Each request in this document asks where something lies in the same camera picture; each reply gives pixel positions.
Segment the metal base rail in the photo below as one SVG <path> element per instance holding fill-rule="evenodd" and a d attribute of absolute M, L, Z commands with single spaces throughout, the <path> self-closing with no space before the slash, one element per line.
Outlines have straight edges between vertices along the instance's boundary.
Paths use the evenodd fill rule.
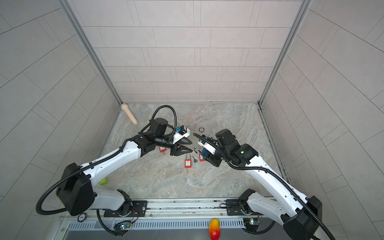
<path fill-rule="evenodd" d="M 102 225 L 113 231 L 115 224 L 122 221 L 132 221 L 129 231 L 208 229 L 213 219 L 220 221 L 221 229 L 244 229 L 243 218 L 257 219 L 261 224 L 263 220 L 273 221 L 248 211 L 245 204 L 245 197 L 132 200 L 132 211 L 125 217 L 115 211 L 101 210 L 99 221 L 95 210 L 87 210 L 86 220 L 78 223 L 79 215 L 63 215 L 57 222 L 55 236 L 64 237 L 69 231 L 102 231 Z"/>

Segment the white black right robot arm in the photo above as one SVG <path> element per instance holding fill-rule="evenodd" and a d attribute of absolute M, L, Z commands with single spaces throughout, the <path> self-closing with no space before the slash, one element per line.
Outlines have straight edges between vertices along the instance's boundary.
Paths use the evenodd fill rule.
<path fill-rule="evenodd" d="M 318 229 L 335 237 L 322 221 L 322 202 L 307 197 L 278 175 L 250 145 L 240 145 L 228 129 L 219 131 L 216 139 L 194 134 L 204 148 L 203 158 L 214 164 L 224 161 L 234 170 L 245 171 L 260 182 L 275 200 L 254 192 L 246 195 L 246 209 L 260 213 L 280 224 L 292 240 L 315 240 Z"/>

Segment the red padlock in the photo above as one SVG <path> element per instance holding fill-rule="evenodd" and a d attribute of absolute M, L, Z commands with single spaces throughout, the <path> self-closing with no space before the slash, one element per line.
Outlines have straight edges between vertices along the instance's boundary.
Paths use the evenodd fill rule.
<path fill-rule="evenodd" d="M 202 156 L 202 154 L 199 154 L 199 158 L 200 158 L 200 161 L 201 161 L 201 162 L 206 162 L 206 160 L 204 159 L 204 157 Z"/>
<path fill-rule="evenodd" d="M 192 156 L 191 154 L 186 154 L 185 158 L 185 169 L 190 169 L 192 168 Z"/>
<path fill-rule="evenodd" d="M 159 150 L 160 150 L 161 153 L 164 153 L 167 149 L 164 148 L 164 147 L 159 147 Z"/>

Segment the small green cube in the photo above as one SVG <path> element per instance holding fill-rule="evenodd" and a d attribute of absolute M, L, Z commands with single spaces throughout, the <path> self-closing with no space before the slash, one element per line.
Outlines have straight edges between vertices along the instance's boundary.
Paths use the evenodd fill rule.
<path fill-rule="evenodd" d="M 99 181 L 99 185 L 100 186 L 105 186 L 108 184 L 108 179 L 107 178 L 103 178 Z"/>

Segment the red yellow toy fruit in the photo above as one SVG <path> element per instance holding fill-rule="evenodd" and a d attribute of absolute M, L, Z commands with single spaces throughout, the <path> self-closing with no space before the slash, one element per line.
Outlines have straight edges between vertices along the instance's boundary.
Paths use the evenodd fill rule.
<path fill-rule="evenodd" d="M 211 240 L 219 240 L 221 236 L 220 231 L 220 221 L 218 219 L 213 219 L 209 225 L 209 235 Z"/>

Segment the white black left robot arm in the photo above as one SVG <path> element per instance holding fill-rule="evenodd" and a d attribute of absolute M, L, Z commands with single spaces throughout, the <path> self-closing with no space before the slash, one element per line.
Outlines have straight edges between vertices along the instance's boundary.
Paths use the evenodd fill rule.
<path fill-rule="evenodd" d="M 122 145 L 109 154 L 94 161 L 68 165 L 61 179 L 42 194 L 36 204 L 36 212 L 42 216 L 68 212 L 77 216 L 87 210 L 115 211 L 121 217 L 132 211 L 132 199 L 123 190 L 97 191 L 94 186 L 125 164 L 139 159 L 156 147 L 170 149 L 172 156 L 189 154 L 192 144 L 191 132 L 184 126 L 169 125 L 168 121 L 152 116 L 149 123 L 134 137 L 124 140 Z M 54 211 L 43 210 L 47 196 L 55 192 L 64 207 Z"/>

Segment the blue padlock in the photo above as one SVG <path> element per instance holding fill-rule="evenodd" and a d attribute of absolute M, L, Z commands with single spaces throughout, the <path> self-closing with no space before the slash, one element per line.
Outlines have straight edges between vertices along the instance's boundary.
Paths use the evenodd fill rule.
<path fill-rule="evenodd" d="M 202 148 L 202 149 L 197 149 L 197 148 L 194 148 L 195 152 L 197 154 L 202 154 L 202 156 L 204 157 L 204 159 L 206 159 L 206 156 L 210 153 L 208 150 L 206 150 L 205 148 Z"/>

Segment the dark poker chip on rail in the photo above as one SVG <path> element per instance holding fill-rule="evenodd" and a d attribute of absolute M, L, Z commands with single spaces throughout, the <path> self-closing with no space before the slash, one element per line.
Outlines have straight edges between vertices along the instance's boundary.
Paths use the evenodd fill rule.
<path fill-rule="evenodd" d="M 77 221 L 78 221 L 78 223 L 82 223 L 82 222 L 84 222 L 86 220 L 86 218 L 87 218 L 87 214 L 86 213 L 82 213 L 82 214 L 80 214 L 78 216 Z"/>

